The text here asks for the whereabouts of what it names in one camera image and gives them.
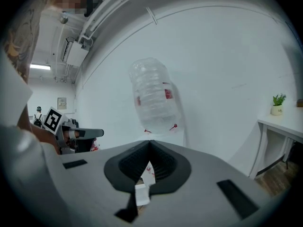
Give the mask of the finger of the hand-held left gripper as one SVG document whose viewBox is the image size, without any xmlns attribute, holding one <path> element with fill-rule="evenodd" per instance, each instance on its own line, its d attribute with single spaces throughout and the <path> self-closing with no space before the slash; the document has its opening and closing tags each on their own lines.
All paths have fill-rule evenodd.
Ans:
<svg viewBox="0 0 303 227">
<path fill-rule="evenodd" d="M 98 149 L 95 139 L 102 137 L 104 131 L 102 129 L 84 129 L 77 128 L 76 132 L 76 152 L 90 152 Z"/>
</svg>

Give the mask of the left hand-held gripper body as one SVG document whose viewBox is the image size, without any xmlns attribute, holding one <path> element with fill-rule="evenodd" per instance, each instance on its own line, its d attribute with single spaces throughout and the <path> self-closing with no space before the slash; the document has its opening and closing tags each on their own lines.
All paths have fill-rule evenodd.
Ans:
<svg viewBox="0 0 303 227">
<path fill-rule="evenodd" d="M 78 143 L 74 119 L 51 107 L 46 115 L 44 127 L 55 136 L 61 155 L 76 153 Z"/>
</svg>

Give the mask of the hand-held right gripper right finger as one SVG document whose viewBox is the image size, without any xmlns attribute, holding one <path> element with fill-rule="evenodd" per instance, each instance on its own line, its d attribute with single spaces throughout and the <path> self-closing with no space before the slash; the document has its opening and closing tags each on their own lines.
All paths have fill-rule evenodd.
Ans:
<svg viewBox="0 0 303 227">
<path fill-rule="evenodd" d="M 269 195 L 252 179 L 213 155 L 151 141 L 176 159 L 171 176 L 151 186 L 164 194 L 137 218 L 139 227 L 250 227 L 258 224 Z"/>
</svg>

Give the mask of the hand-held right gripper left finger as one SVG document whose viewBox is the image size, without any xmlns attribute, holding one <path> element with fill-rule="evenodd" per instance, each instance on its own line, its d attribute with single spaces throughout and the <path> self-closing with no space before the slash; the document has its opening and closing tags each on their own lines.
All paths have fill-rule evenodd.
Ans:
<svg viewBox="0 0 303 227">
<path fill-rule="evenodd" d="M 149 152 L 148 140 L 91 153 L 59 156 L 58 188 L 68 227 L 148 227 L 150 208 L 138 214 L 133 177 Z"/>
</svg>

